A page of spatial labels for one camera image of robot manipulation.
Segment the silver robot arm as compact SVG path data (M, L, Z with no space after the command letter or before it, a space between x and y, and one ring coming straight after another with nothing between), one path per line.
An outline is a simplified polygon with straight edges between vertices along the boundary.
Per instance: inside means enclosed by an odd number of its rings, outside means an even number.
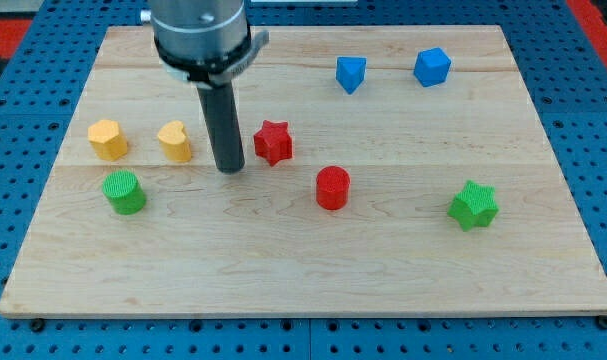
M168 71L201 88L222 87L242 74L269 43L254 34L243 0L149 0L159 57Z

